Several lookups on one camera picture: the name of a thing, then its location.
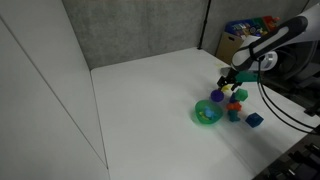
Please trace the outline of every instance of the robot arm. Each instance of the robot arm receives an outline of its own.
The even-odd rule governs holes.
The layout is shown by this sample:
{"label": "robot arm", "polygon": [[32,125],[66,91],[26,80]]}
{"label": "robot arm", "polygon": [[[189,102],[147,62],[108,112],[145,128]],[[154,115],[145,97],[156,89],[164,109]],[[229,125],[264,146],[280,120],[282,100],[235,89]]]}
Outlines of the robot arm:
{"label": "robot arm", "polygon": [[261,38],[248,37],[234,54],[228,76],[220,78],[219,87],[235,84],[235,76],[239,71],[257,71],[259,61],[262,71],[272,69],[277,62],[277,54],[273,51],[276,48],[292,43],[320,40],[319,17],[320,4],[316,4]]}

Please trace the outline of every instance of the box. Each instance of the box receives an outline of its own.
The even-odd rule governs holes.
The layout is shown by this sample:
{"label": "box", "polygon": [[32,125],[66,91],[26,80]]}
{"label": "box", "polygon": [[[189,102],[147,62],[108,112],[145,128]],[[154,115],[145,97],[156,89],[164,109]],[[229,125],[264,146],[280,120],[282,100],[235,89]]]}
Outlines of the box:
{"label": "box", "polygon": [[233,55],[237,52],[242,43],[242,38],[223,32],[215,56],[230,65]]}

